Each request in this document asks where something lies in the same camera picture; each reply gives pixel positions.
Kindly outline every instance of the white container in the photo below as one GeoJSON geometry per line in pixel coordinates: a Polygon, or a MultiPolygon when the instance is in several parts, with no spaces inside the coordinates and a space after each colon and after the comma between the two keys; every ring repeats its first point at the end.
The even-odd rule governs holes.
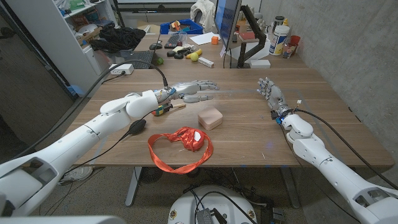
{"type": "Polygon", "coordinates": [[[275,28],[274,36],[271,40],[271,46],[269,47],[269,53],[271,55],[278,56],[282,53],[282,48],[289,30],[290,27],[288,26],[277,26],[275,28]]]}

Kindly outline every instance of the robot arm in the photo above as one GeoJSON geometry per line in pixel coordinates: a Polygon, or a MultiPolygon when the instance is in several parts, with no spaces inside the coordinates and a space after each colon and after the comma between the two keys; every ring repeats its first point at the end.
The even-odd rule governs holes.
{"type": "Polygon", "coordinates": [[[258,92],[273,110],[272,118],[290,130],[286,136],[294,153],[315,166],[348,202],[361,223],[398,223],[398,190],[372,184],[326,150],[311,124],[293,114],[281,90],[268,78],[260,79],[258,92]]]}
{"type": "Polygon", "coordinates": [[[157,92],[148,90],[142,96],[128,94],[105,103],[100,109],[101,114],[45,149],[0,164],[0,208],[5,206],[3,215],[18,217],[33,212],[79,158],[101,139],[129,125],[130,117],[141,119],[159,105],[177,98],[186,103],[210,100],[211,96],[190,96],[206,89],[217,90],[218,87],[210,81],[194,81],[178,83],[157,92]]]}

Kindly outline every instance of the yellow ball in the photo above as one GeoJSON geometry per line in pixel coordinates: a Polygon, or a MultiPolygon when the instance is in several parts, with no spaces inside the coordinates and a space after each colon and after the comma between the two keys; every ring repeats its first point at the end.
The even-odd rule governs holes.
{"type": "Polygon", "coordinates": [[[191,60],[192,60],[192,62],[196,62],[196,61],[198,60],[198,58],[199,58],[199,55],[198,55],[198,54],[196,54],[196,53],[192,53],[192,54],[191,54],[191,60]]]}

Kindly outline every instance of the table leg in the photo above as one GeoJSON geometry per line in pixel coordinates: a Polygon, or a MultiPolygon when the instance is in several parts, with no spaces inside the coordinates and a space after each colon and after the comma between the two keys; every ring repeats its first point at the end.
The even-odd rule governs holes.
{"type": "Polygon", "coordinates": [[[132,203],[134,202],[134,196],[136,196],[136,193],[137,193],[138,180],[141,175],[141,170],[142,170],[142,167],[135,167],[132,172],[129,192],[127,193],[126,201],[125,201],[125,204],[127,207],[130,207],[132,205],[132,203]]]}
{"type": "Polygon", "coordinates": [[[300,208],[299,196],[297,195],[296,187],[294,185],[293,176],[290,168],[280,168],[282,178],[284,179],[287,194],[289,195],[290,204],[293,208],[300,208]]]}

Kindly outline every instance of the red ribbon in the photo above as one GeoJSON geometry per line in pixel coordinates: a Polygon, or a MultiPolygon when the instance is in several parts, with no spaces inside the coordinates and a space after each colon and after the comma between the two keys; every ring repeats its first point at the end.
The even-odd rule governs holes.
{"type": "Polygon", "coordinates": [[[204,163],[208,158],[210,158],[211,154],[213,153],[213,144],[210,141],[210,138],[207,136],[206,133],[203,131],[200,131],[198,129],[194,128],[189,128],[189,127],[182,127],[180,128],[176,133],[174,134],[154,134],[148,139],[148,146],[149,146],[149,152],[150,152],[150,157],[152,158],[152,161],[154,161],[155,165],[159,167],[161,170],[170,172],[173,174],[186,174],[191,172],[193,169],[198,167],[200,164],[204,163]],[[200,139],[199,141],[196,141],[194,139],[195,137],[195,132],[198,132],[200,134],[200,139]],[[188,150],[191,150],[192,152],[195,152],[196,150],[199,150],[205,143],[204,139],[207,139],[209,142],[207,145],[207,149],[205,153],[203,154],[202,158],[193,164],[185,165],[183,167],[180,167],[178,169],[173,169],[167,164],[165,164],[163,161],[161,161],[153,152],[152,150],[152,145],[158,140],[158,138],[165,136],[167,139],[171,142],[175,141],[181,141],[184,144],[184,147],[188,150]]]}

